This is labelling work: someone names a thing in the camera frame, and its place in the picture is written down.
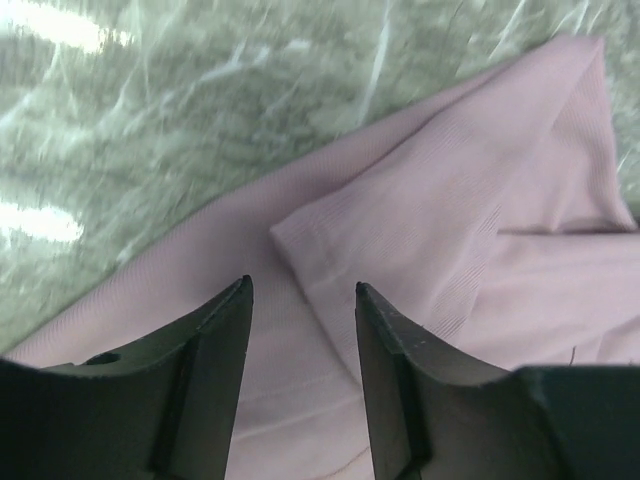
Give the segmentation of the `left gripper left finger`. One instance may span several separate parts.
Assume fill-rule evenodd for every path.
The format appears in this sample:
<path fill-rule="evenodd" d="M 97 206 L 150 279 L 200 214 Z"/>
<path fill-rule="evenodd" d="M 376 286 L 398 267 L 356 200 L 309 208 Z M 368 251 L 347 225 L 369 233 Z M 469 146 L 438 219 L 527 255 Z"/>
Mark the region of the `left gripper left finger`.
<path fill-rule="evenodd" d="M 88 361 L 1 364 L 1 475 L 221 479 L 243 377 L 253 283 Z"/>

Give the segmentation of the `pink tank top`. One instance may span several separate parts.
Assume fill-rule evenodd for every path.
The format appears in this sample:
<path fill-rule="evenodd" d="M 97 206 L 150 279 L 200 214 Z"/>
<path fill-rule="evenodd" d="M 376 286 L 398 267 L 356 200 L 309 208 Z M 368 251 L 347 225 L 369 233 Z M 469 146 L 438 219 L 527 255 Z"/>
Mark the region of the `pink tank top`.
<path fill-rule="evenodd" d="M 243 277 L 252 322 L 221 479 L 378 479 L 360 283 L 509 372 L 639 370 L 639 226 L 603 40 L 558 36 L 212 201 L 1 364 L 82 364 Z"/>

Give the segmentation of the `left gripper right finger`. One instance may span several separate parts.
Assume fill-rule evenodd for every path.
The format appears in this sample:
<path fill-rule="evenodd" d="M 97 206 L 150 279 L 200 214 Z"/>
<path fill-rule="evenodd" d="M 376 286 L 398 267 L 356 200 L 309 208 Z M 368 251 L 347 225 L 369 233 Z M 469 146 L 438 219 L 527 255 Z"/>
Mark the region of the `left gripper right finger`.
<path fill-rule="evenodd" d="M 635 479 L 639 370 L 480 361 L 356 287 L 378 479 Z"/>

